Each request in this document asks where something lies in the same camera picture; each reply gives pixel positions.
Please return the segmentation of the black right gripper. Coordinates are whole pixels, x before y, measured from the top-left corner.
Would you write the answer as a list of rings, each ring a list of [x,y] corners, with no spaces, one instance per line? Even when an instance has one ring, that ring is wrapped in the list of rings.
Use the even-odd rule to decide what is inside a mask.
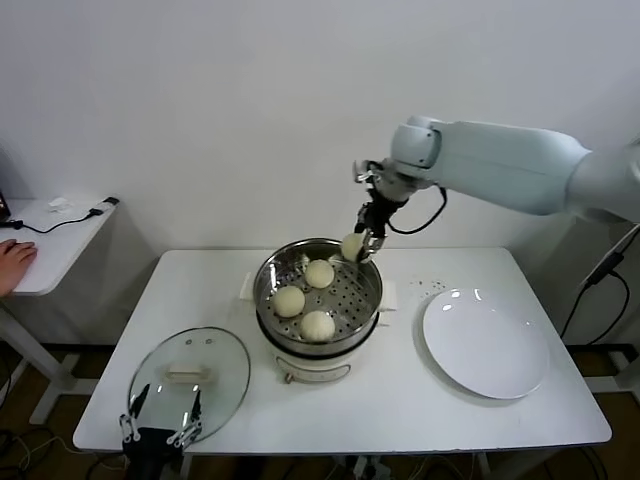
[[[385,235],[386,225],[391,217],[408,201],[397,202],[384,197],[375,187],[367,189],[370,201],[363,204],[358,213],[355,224],[355,232],[362,234],[365,231],[372,235]],[[371,234],[364,234],[357,253],[357,262],[365,263],[370,261],[384,245],[384,238],[377,238]]]

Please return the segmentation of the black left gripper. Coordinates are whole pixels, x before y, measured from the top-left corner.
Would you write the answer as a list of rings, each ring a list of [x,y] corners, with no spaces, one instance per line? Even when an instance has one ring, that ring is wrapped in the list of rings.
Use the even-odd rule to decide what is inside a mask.
[[[181,450],[181,445],[191,445],[201,434],[201,391],[198,390],[191,411],[180,431],[155,428],[138,428],[137,419],[149,393],[147,383],[138,395],[129,402],[128,410],[119,417],[124,450]]]

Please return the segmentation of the person's bare hand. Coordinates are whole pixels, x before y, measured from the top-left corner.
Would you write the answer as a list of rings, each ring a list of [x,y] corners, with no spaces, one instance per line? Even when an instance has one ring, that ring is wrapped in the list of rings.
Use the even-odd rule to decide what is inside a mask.
[[[38,249],[33,242],[18,242],[15,239],[0,244],[0,295],[12,293],[34,262]]]

